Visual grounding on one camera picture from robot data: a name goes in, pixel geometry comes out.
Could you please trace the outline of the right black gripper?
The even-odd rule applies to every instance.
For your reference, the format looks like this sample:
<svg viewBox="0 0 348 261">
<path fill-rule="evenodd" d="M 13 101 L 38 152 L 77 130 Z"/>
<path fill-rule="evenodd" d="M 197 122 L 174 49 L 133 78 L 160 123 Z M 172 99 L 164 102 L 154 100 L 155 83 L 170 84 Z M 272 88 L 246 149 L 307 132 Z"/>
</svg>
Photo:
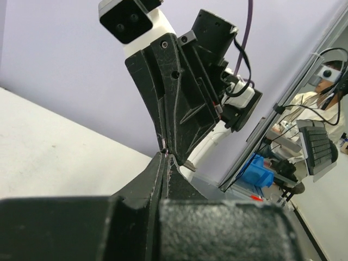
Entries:
<svg viewBox="0 0 348 261">
<path fill-rule="evenodd" d="M 183 165 L 223 112 L 230 31 L 192 29 L 167 33 L 126 59 L 125 64 L 153 121 L 161 151 Z"/>
</svg>

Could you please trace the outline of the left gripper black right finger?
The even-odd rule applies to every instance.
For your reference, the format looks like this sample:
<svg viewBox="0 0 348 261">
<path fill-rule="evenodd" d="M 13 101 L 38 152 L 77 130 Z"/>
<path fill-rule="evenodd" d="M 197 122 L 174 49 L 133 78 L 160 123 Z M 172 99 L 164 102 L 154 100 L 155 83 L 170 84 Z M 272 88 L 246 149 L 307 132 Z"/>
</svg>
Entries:
<svg viewBox="0 0 348 261">
<path fill-rule="evenodd" d="M 289 214 L 236 200 L 159 203 L 159 260 L 309 260 Z"/>
</svg>

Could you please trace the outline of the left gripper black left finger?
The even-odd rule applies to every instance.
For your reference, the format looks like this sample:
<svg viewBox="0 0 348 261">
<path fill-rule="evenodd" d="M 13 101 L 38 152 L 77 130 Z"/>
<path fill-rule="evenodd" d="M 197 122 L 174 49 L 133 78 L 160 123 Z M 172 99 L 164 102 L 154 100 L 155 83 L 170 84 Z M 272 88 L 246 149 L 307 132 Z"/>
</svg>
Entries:
<svg viewBox="0 0 348 261">
<path fill-rule="evenodd" d="M 110 196 L 1 200 L 1 260 L 158 260 L 166 158 Z"/>
</svg>

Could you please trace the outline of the silver split keyring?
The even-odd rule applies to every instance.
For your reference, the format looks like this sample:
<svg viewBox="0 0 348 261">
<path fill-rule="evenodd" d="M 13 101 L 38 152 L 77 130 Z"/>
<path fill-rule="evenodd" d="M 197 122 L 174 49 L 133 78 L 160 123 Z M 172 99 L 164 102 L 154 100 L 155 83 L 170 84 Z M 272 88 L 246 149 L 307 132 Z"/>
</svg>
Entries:
<svg viewBox="0 0 348 261">
<path fill-rule="evenodd" d="M 168 154 L 169 150 L 168 150 L 168 147 L 167 147 L 167 143 L 166 143 L 166 139 L 165 139 L 165 138 L 162 138 L 161 144 L 162 144 L 161 152 L 162 152 L 163 154 Z"/>
</svg>

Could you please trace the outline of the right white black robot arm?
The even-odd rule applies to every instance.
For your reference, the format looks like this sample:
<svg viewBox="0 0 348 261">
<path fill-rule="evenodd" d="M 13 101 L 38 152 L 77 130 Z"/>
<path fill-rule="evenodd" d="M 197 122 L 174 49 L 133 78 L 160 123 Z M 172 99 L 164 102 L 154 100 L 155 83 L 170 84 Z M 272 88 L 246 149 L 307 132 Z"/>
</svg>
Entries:
<svg viewBox="0 0 348 261">
<path fill-rule="evenodd" d="M 163 33 L 125 61 L 153 121 L 159 151 L 180 166 L 189 162 L 190 171 L 243 128 L 261 98 L 225 59 L 237 32 L 202 9 L 187 33 Z"/>
</svg>

